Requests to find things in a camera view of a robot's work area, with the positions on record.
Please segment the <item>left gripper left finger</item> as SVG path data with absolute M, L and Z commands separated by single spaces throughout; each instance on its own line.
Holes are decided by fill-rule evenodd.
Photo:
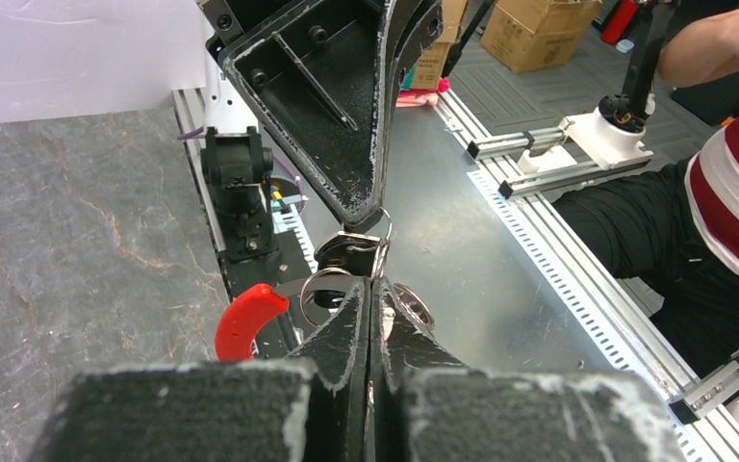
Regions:
M 338 311 L 280 359 L 116 366 L 76 375 L 33 461 L 361 461 L 370 283 L 333 274 Z

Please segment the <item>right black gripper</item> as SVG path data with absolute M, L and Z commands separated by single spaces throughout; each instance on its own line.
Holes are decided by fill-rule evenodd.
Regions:
M 382 216 L 401 82 L 438 1 L 206 0 L 205 48 L 341 223 Z

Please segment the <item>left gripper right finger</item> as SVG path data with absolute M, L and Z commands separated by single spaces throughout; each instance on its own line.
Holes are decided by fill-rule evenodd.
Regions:
M 619 371 L 474 369 L 440 346 L 393 284 L 372 284 L 378 461 L 680 461 L 665 405 Z

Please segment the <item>keyring loop with red tag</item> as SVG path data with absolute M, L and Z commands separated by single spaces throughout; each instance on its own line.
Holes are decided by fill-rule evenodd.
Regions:
M 385 250 L 382 272 L 388 253 L 389 240 L 381 238 Z M 371 284 L 375 279 L 356 276 L 343 269 L 325 268 L 302 279 L 280 286 L 260 283 L 237 296 L 223 313 L 215 335 L 217 359 L 239 362 L 254 357 L 252 344 L 260 331 L 271 321 L 289 313 L 291 302 L 297 299 L 303 309 L 305 299 L 319 291 L 345 292 L 337 312 L 288 355 L 309 357 L 322 364 L 330 354 L 348 365 L 362 364 L 370 351 Z

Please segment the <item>key with black head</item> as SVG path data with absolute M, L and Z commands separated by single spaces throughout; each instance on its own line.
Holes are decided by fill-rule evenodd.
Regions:
M 383 241 L 376 236 L 338 231 L 314 252 L 318 269 L 338 268 L 370 279 L 382 273 Z

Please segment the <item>leader arm white base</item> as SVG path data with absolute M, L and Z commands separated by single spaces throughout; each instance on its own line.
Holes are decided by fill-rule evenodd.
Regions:
M 519 149 L 519 169 L 539 173 L 571 167 L 562 145 L 577 145 L 597 167 L 610 170 L 648 162 L 652 153 L 642 143 L 655 111 L 654 77 L 668 25 L 677 1 L 634 1 L 638 32 L 630 53 L 622 89 L 602 97 L 588 114 L 563 117 L 552 129 L 525 132 Z

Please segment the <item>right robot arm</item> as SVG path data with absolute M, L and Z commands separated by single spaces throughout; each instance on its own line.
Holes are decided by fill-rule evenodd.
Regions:
M 443 29 L 437 1 L 202 1 L 209 55 L 256 117 L 210 127 L 202 174 L 228 256 L 273 249 L 266 130 L 344 229 L 381 219 L 400 86 Z

